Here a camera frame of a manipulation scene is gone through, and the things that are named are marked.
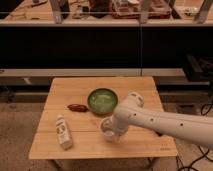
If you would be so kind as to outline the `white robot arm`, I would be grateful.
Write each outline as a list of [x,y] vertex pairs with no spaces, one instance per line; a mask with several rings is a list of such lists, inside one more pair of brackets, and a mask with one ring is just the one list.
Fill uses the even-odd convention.
[[161,112],[143,104],[140,94],[129,93],[114,109],[113,130],[124,134],[133,125],[213,149],[213,117]]

